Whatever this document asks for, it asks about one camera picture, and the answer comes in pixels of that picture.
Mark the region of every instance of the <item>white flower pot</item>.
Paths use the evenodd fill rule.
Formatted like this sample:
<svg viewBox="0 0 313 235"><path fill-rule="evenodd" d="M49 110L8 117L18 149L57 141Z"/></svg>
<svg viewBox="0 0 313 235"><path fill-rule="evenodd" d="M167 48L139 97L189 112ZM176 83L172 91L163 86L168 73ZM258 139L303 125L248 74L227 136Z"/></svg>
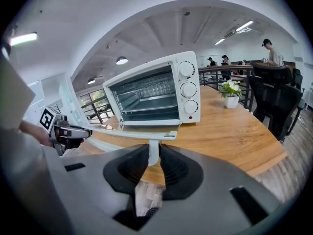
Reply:
<svg viewBox="0 0 313 235"><path fill-rule="evenodd" d="M229 109L236 108L239 102L239 97L237 95L234 95L232 97L224 97L224 103L225 106Z"/></svg>

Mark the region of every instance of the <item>fluorescent light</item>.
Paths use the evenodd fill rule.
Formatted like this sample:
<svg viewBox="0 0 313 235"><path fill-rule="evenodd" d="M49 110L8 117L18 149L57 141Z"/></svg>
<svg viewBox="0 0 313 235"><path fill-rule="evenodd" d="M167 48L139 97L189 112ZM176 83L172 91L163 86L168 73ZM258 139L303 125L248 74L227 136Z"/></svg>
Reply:
<svg viewBox="0 0 313 235"><path fill-rule="evenodd" d="M22 35L18 37L12 37L10 39L10 46L18 45L18 44L25 43L28 41L33 41L36 39L37 39L37 33L30 33L30 34L26 34L26 35Z"/></svg>
<svg viewBox="0 0 313 235"><path fill-rule="evenodd" d="M117 60L116 60L116 64L117 65L123 65L125 63L128 62L128 59L126 57L119 57Z"/></svg>
<svg viewBox="0 0 313 235"><path fill-rule="evenodd" d="M225 38L222 38L221 40L219 40L215 45L220 44L221 42L223 42L225 40Z"/></svg>
<svg viewBox="0 0 313 235"><path fill-rule="evenodd" d="M240 31L240 30L242 30L243 28L246 28L248 25L250 25L252 23L253 23L253 21L249 21L246 24L244 24L243 26L240 26L238 29L236 29L236 31Z"/></svg>
<svg viewBox="0 0 313 235"><path fill-rule="evenodd" d="M96 80L94 80L94 78L91 78L88 80L88 84L93 84Z"/></svg>

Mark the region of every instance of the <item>black office chair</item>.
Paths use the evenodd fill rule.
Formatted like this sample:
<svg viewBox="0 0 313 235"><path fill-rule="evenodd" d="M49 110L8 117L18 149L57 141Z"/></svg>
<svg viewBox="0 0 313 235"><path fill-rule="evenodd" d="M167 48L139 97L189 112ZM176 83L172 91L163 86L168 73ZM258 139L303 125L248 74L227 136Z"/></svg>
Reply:
<svg viewBox="0 0 313 235"><path fill-rule="evenodd" d="M299 69L293 69L291 86L294 86L298 90L301 90L302 79L303 77L301 75L301 71Z"/></svg>
<svg viewBox="0 0 313 235"><path fill-rule="evenodd" d="M268 129L283 143L290 135L300 111L304 108L301 92L290 85L292 73L288 66L267 67L251 62L255 76L248 80L254 92L257 108L253 115L263 122L269 117ZM292 121L292 114L298 108Z"/></svg>

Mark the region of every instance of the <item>cap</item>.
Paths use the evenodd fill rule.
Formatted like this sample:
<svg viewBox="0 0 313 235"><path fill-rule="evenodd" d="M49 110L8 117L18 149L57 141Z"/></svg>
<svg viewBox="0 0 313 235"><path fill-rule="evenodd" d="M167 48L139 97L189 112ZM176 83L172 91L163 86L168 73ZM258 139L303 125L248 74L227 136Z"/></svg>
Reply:
<svg viewBox="0 0 313 235"><path fill-rule="evenodd" d="M262 47L265 46L265 45L268 44L268 43L272 44L269 39L265 38L265 39L263 40Z"/></svg>

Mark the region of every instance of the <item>wooden table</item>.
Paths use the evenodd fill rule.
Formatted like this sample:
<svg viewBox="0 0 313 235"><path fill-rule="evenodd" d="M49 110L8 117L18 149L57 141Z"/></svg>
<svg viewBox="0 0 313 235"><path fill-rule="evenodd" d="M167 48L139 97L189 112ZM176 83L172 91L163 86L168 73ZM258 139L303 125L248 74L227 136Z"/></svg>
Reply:
<svg viewBox="0 0 313 235"><path fill-rule="evenodd" d="M115 116L106 122L114 123ZM122 147L148 143L96 132L92 137ZM201 87L201 121L182 124L176 140L163 143L229 161L251 176L268 170L287 155L272 133L242 105L227 109L221 95L207 86ZM147 168L142 180L165 184L160 161Z"/></svg>

